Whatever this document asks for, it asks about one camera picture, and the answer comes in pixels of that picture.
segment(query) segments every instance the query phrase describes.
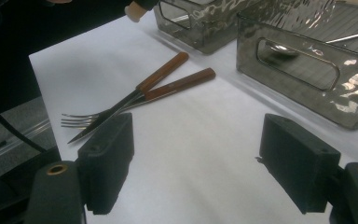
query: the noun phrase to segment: metal fork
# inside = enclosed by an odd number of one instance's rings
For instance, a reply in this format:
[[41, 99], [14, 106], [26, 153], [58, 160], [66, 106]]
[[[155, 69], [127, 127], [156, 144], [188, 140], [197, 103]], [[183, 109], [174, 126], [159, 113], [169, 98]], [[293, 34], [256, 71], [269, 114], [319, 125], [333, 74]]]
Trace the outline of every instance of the metal fork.
[[[216, 74], [212, 68], [206, 68], [199, 71], [198, 73], [181, 78], [155, 90], [146, 92], [144, 96], [134, 100], [129, 105], [124, 106], [117, 113], [122, 113], [125, 110], [133, 108], [137, 105], [147, 104], [164, 96], [168, 96], [170, 94], [199, 85], [200, 83], [213, 79], [215, 76]], [[109, 113], [109, 109], [91, 115], [62, 114], [65, 118], [62, 119], [61, 126], [64, 128], [86, 129], [94, 120], [100, 116], [103, 116], [105, 113]]]

